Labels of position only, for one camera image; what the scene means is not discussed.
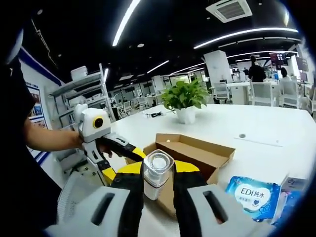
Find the potted plant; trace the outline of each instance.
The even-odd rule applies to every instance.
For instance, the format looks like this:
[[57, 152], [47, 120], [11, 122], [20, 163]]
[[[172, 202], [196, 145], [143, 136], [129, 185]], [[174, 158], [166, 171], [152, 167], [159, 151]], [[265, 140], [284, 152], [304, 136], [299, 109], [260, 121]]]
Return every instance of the potted plant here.
[[178, 81], [175, 86], [165, 90], [161, 98], [163, 105], [169, 109], [175, 109], [181, 123], [190, 124], [195, 121], [195, 107], [201, 109], [206, 105], [207, 90], [201, 86], [198, 80], [191, 83]]

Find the wall poster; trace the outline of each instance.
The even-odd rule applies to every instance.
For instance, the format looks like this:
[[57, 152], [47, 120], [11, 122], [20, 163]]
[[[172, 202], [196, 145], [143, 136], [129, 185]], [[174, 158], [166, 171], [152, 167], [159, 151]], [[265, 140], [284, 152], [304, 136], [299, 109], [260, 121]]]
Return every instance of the wall poster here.
[[[33, 123], [37, 126], [40, 126], [42, 128], [47, 128], [47, 123], [45, 120], [43, 107], [42, 107], [43, 101], [40, 97], [40, 89], [37, 85], [31, 84], [28, 82], [26, 82], [26, 86], [28, 87], [29, 92], [31, 93], [31, 95], [35, 101], [35, 105], [29, 113], [29, 119], [30, 119], [31, 123]], [[39, 160], [40, 157], [42, 157], [42, 155], [44, 155], [46, 153], [46, 152], [33, 150], [29, 147], [28, 147], [28, 149], [29, 149], [31, 155], [36, 160]]]

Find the white flower pot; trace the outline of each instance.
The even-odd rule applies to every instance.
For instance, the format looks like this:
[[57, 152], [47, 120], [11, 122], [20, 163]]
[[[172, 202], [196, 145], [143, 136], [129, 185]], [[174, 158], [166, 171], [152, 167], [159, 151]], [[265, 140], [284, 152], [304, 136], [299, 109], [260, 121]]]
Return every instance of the white flower pot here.
[[196, 110], [194, 106], [185, 109], [176, 109], [180, 123], [192, 124], [196, 120]]

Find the ceiling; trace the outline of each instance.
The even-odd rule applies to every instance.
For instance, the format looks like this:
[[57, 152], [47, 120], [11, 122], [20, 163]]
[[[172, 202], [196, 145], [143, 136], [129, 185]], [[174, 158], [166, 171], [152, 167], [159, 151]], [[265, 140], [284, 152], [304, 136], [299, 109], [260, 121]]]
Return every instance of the ceiling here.
[[[227, 56], [253, 51], [288, 50], [301, 35], [294, 32], [266, 31], [239, 35], [219, 40], [194, 49], [200, 43], [233, 32], [261, 27], [295, 28], [289, 18], [284, 24], [284, 7], [275, 0], [247, 0], [252, 16], [222, 23], [205, 8], [216, 0], [141, 0], [132, 13], [118, 45], [112, 47], [117, 29], [132, 0], [62, 0], [50, 1], [42, 14], [33, 16], [24, 30], [23, 46], [38, 61], [64, 82], [71, 80], [70, 71], [87, 66], [89, 72], [109, 68], [108, 90], [120, 84], [119, 79], [129, 74], [129, 80], [150, 80], [155, 75], [167, 75], [203, 62], [205, 53], [222, 50]], [[40, 40], [40, 30], [50, 53]], [[225, 44], [252, 38], [266, 38]], [[249, 58], [249, 55], [229, 59]], [[150, 69], [168, 63], [147, 74]]]

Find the green leaves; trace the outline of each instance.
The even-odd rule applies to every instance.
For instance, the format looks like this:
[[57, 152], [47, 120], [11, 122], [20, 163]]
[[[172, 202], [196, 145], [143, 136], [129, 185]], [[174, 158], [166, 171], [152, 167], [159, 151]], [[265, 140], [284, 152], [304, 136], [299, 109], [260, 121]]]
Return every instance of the green leaves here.
[[198, 80], [192, 83], [177, 81], [176, 85], [164, 91], [161, 98], [163, 105], [171, 110], [183, 109], [191, 106], [201, 108], [201, 105], [206, 105], [209, 93], [206, 88], [202, 87]]

